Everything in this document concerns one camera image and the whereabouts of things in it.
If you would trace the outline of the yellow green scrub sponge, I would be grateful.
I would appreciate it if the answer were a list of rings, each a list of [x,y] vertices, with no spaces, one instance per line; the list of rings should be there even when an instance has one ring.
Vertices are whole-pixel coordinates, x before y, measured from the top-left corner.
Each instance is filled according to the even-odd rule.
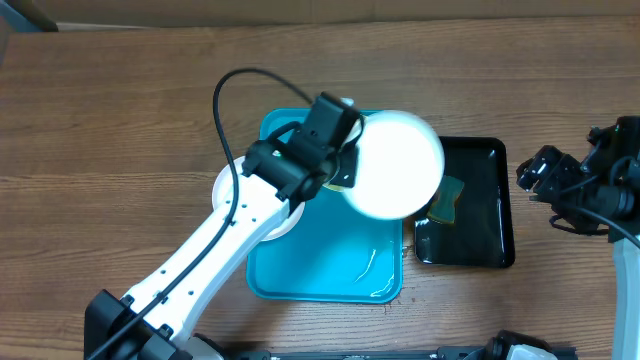
[[[437,223],[454,225],[456,220],[456,206],[464,189],[464,182],[445,175],[431,201],[427,217]]]

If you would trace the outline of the black water tray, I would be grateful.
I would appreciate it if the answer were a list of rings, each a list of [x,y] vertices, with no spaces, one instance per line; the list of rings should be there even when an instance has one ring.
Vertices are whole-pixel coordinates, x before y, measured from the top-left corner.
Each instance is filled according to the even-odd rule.
[[[464,182],[454,225],[415,216],[414,251],[430,265],[508,268],[515,262],[506,147],[497,138],[440,138],[444,176]]]

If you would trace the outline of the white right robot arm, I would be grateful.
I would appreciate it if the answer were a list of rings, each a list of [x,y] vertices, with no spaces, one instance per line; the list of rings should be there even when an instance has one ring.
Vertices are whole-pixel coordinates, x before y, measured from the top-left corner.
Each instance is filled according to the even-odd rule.
[[[639,357],[639,118],[622,116],[607,128],[593,127],[592,145],[578,161],[543,146],[516,170],[530,199],[547,203],[556,229],[606,235],[613,245],[616,320],[612,357]]]

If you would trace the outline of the teal plastic tray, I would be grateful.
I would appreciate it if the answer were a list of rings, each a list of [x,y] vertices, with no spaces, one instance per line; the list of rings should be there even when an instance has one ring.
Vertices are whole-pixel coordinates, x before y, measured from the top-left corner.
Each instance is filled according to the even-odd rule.
[[[400,220],[366,217],[324,188],[291,230],[251,251],[246,281],[265,299],[384,304],[401,291],[402,253]]]

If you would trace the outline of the yellow-green plate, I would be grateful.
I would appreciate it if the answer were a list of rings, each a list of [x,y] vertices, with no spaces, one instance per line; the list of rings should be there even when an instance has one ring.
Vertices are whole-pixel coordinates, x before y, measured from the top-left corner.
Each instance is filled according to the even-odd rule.
[[[335,172],[324,184],[326,188],[340,192],[354,187],[358,170],[358,141],[363,135],[365,124],[366,116],[360,114],[337,154]]]

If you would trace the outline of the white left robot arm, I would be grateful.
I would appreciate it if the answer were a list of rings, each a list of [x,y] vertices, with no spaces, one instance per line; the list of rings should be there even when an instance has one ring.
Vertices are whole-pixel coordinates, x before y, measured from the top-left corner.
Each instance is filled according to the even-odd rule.
[[[213,212],[158,270],[121,299],[107,291],[85,312],[88,359],[220,359],[193,333],[209,302],[249,252],[321,187],[351,185],[354,142],[342,147],[259,140],[230,165],[231,187]]]

